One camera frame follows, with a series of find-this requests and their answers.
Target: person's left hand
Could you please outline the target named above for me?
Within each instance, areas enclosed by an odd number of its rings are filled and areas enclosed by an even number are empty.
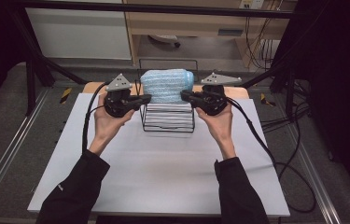
[[[99,95],[98,106],[104,105],[107,92]],[[130,110],[122,118],[113,118],[105,111],[102,106],[96,109],[95,117],[95,137],[90,146],[90,151],[96,155],[102,154],[107,144],[116,136],[121,126],[132,118],[134,110]]]

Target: black jacket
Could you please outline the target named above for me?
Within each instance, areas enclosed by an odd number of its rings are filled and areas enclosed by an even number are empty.
[[[86,224],[109,168],[100,157],[85,151],[70,175],[43,202],[36,223]],[[216,161],[215,171],[223,224],[269,223],[239,158]]]

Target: vr controller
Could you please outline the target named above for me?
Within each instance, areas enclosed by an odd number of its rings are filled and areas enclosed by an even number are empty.
[[[114,118],[122,118],[130,110],[139,110],[141,105],[146,105],[151,101],[151,95],[131,95],[132,84],[119,74],[105,88],[107,96],[105,98],[105,111]]]
[[[192,108],[199,107],[207,115],[219,114],[227,106],[227,96],[224,92],[224,84],[238,84],[242,80],[238,77],[225,77],[212,73],[201,81],[205,84],[201,92],[182,91],[181,99],[189,102]]]

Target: hand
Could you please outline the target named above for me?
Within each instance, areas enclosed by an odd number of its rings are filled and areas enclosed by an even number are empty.
[[[104,105],[107,93],[99,95],[98,106]],[[105,108],[99,107],[96,109],[95,117],[95,137],[92,140],[90,151],[97,154],[102,154],[108,143],[116,136],[121,126],[130,120],[134,110],[128,111],[123,118],[113,118],[105,111]]]
[[[195,108],[198,116],[207,124],[210,134],[216,140],[220,147],[223,159],[236,157],[235,148],[232,142],[232,111],[231,105],[228,104],[223,111],[215,116],[207,115],[199,107]]]

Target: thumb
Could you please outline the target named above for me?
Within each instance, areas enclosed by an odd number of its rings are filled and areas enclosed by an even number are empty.
[[[208,116],[202,109],[200,109],[199,107],[196,107],[195,110],[197,111],[198,113],[198,116],[205,120],[206,116]]]
[[[130,120],[130,119],[132,118],[133,113],[134,113],[134,110],[128,111],[128,112],[124,115],[125,121]]]

